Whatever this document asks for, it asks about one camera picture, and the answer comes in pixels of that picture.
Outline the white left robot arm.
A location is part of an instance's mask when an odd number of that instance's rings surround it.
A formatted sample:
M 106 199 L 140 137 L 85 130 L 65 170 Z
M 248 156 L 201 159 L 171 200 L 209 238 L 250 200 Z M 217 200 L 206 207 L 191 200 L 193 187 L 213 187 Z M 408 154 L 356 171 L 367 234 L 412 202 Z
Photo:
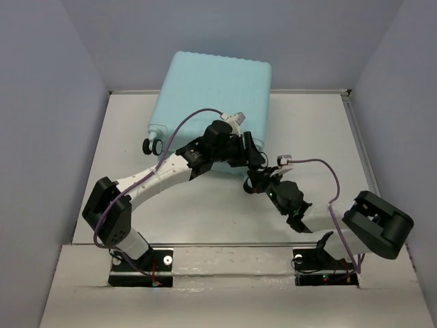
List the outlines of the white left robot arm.
M 202 136 L 156 166 L 118 181 L 107 177 L 98 180 L 83 209 L 83 218 L 94 231 L 95 245 L 117 250 L 137 270 L 147 268 L 152 248 L 132 227 L 132 212 L 162 191 L 210 171 L 217 162 L 259 169 L 266 161 L 250 132 L 235 134 L 231 124 L 215 120 Z

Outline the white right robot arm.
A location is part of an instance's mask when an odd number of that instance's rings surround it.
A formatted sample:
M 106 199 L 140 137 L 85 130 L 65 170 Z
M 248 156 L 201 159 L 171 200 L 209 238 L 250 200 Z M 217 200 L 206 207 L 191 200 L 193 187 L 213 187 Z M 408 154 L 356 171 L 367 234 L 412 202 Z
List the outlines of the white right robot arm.
M 337 195 L 327 205 L 315 206 L 305 200 L 296 182 L 283 179 L 287 171 L 279 166 L 250 169 L 243 189 L 249 194 L 265 194 L 293 231 L 324 232 L 314 251 L 320 267 L 349 260 L 359 268 L 368 253 L 388 260 L 398 257 L 414 227 L 409 215 L 371 191 L 361 191 L 344 213 L 334 209 Z

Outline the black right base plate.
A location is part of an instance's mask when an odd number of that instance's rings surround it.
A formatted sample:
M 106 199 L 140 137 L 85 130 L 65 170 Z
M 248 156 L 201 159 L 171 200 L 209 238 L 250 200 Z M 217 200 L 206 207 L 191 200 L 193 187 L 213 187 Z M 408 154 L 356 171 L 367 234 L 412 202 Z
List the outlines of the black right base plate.
M 352 263 L 336 260 L 324 250 L 294 249 L 290 265 L 296 286 L 358 286 Z

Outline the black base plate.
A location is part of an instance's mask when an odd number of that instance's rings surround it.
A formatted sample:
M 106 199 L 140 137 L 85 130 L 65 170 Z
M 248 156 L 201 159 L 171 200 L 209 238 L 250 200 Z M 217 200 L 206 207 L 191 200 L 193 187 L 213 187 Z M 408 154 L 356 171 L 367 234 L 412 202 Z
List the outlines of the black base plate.
M 358 286 L 352 263 L 336 260 L 324 250 L 294 249 L 290 265 L 296 286 Z
M 154 248 L 152 257 L 133 268 L 118 251 L 112 257 L 108 284 L 112 287 L 171 288 L 173 286 L 173 248 Z

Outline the aluminium table rail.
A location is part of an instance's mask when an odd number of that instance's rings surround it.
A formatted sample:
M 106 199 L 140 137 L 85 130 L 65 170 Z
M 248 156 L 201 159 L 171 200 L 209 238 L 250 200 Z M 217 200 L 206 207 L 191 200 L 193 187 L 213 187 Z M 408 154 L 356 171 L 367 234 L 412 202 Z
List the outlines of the aluminium table rail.
M 352 130 L 352 134 L 354 137 L 354 142 L 356 144 L 358 155 L 361 161 L 361 165 L 363 167 L 367 184 L 369 185 L 369 190 L 375 193 L 376 195 L 380 195 L 380 190 L 378 187 L 378 183 L 376 181 L 376 176 L 373 172 L 373 168 L 371 166 L 371 161 L 369 159 L 365 142 L 363 136 L 361 134 L 358 120 L 356 119 L 354 109 L 352 106 L 352 90 L 344 90 L 341 93 L 341 98 L 343 102 L 344 109 L 346 111 L 346 115 L 348 117 L 348 122 L 350 128 Z

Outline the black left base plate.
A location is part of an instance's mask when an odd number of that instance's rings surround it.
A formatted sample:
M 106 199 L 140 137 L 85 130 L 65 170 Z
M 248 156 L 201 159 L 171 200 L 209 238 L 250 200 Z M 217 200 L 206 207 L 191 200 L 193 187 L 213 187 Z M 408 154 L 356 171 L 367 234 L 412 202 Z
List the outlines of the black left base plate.
M 154 248 L 152 257 L 133 268 L 118 251 L 112 257 L 108 284 L 112 287 L 171 288 L 173 286 L 173 248 Z

